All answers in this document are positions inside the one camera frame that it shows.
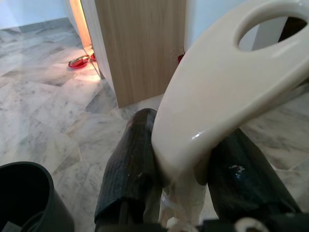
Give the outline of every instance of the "black bucket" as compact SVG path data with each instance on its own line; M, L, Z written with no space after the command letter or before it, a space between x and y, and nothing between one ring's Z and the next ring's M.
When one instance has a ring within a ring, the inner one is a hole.
M0 232L73 232L73 219L39 164L0 167Z

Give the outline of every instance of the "handle hole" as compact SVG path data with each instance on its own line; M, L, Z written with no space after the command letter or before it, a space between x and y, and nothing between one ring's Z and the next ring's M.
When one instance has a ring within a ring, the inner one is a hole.
M296 17L277 17L248 30L239 42L242 51L255 51L290 38L300 32L307 22Z

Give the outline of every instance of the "floor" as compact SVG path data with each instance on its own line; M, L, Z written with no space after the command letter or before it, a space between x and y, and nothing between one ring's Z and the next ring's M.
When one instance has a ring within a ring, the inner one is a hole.
M92 232L103 171L127 120L139 109L157 109L162 96L119 109L91 64L67 67L83 54L65 19L44 29L0 30L0 165L43 165L74 217L75 231ZM309 212L309 94L242 128ZM201 219L213 217L207 192Z

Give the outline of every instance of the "white plastic handle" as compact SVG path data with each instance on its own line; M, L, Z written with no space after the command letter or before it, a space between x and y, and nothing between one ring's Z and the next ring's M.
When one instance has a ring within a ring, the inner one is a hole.
M309 27L252 52L238 47L251 27L278 16L308 22L308 0L252 0L204 32L177 68L159 107L152 144L169 177L309 76Z

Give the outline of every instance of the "red object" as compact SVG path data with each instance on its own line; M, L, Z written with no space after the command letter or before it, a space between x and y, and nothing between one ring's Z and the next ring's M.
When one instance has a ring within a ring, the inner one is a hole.
M90 57L91 57L91 59L92 59L93 61L97 61L96 56L95 56L94 53L92 53L92 55L91 55Z
M179 64L179 63L180 63L180 61L183 59L183 57L184 57L184 54L183 54L183 55L178 56L178 64Z
M89 55L84 55L84 56L71 60L68 63L68 66L73 69L80 69L82 67L85 67L88 61L89 61Z

